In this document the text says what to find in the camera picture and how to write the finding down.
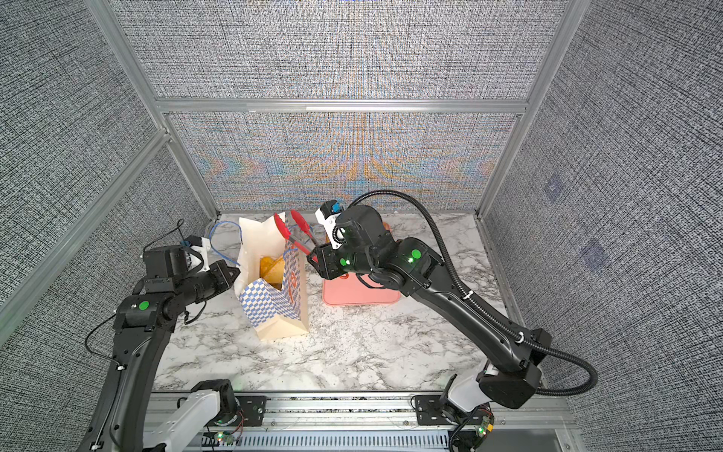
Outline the red kitchen tongs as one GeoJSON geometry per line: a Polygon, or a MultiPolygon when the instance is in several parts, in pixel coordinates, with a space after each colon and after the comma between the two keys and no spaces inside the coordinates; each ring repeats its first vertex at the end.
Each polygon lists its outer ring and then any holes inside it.
{"type": "MultiPolygon", "coordinates": [[[[301,213],[299,213],[299,211],[292,209],[290,213],[292,216],[292,220],[295,222],[297,227],[299,227],[299,229],[306,235],[306,237],[308,237],[308,239],[312,241],[314,246],[317,247],[319,245],[319,242],[314,236],[313,228],[311,227],[311,225],[307,222],[307,220],[305,220],[305,218],[301,215],[301,213]]],[[[287,242],[294,245],[298,250],[301,250],[313,263],[318,262],[318,256],[307,247],[305,247],[299,240],[295,239],[291,230],[279,214],[274,214],[273,220],[277,227],[277,230],[287,242]]]]}

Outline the checkered paper bag blue handles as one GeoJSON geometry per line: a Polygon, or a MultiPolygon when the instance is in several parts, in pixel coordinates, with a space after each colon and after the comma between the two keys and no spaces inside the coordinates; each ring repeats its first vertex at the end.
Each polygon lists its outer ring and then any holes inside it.
{"type": "Polygon", "coordinates": [[[233,293],[258,338],[263,341],[310,333],[304,254],[281,236],[273,215],[263,221],[250,218],[220,220],[208,236],[211,250],[230,266],[240,269],[233,293]],[[219,229],[236,233],[238,256],[233,257],[215,247],[214,236],[219,229]],[[259,263],[264,256],[284,258],[281,290],[260,278],[259,263]]]}

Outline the triangular tan bread slice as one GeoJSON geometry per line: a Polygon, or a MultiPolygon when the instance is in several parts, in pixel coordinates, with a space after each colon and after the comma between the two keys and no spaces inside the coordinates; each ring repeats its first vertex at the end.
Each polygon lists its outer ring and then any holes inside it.
{"type": "Polygon", "coordinates": [[[284,282],[284,258],[264,256],[259,263],[259,275],[266,283],[281,290],[284,282]]]}

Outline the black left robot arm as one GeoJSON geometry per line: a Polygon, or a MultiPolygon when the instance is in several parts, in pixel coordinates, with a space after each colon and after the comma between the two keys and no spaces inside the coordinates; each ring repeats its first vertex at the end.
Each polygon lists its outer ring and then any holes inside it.
{"type": "Polygon", "coordinates": [[[237,414],[229,380],[199,383],[160,427],[144,430],[154,378],[179,316],[233,287],[240,274],[224,260],[190,264],[203,256],[184,245],[144,250],[146,274],[109,318],[109,369],[81,451],[182,451],[212,421],[237,414]]]}

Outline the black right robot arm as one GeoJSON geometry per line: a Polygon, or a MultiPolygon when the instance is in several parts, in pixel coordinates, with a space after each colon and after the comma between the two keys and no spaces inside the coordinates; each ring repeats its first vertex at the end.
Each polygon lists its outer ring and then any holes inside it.
{"type": "Polygon", "coordinates": [[[371,206],[344,210],[328,201],[316,210],[316,221],[329,240],[316,245],[308,261],[323,279],[365,275],[374,288],[397,291],[429,307],[482,350],[487,360],[454,378],[447,404],[460,412],[487,402],[519,409],[537,393],[544,355],[527,341],[548,346],[549,335],[529,331],[482,297],[458,288],[438,252],[415,237],[394,238],[371,206]]]}

